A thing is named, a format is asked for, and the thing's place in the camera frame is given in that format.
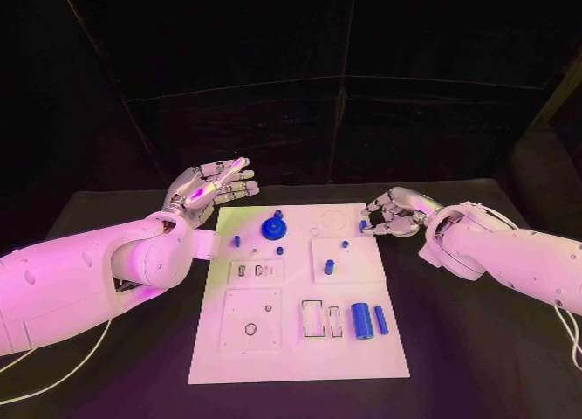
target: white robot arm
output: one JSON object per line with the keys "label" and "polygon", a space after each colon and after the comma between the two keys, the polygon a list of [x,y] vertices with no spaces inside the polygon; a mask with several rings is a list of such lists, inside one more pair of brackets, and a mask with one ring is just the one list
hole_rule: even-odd
{"label": "white robot arm", "polygon": [[163,210],[144,220],[59,238],[0,259],[0,355],[75,336],[164,293],[193,257],[212,258],[196,230],[215,204],[259,192],[248,159],[189,168]]}
{"label": "white robot arm", "polygon": [[392,188],[362,215],[380,209],[385,223],[367,234],[408,237],[426,227],[419,256],[474,281],[487,271],[509,288],[582,316],[582,243],[522,230],[474,203],[442,207],[428,196]]}

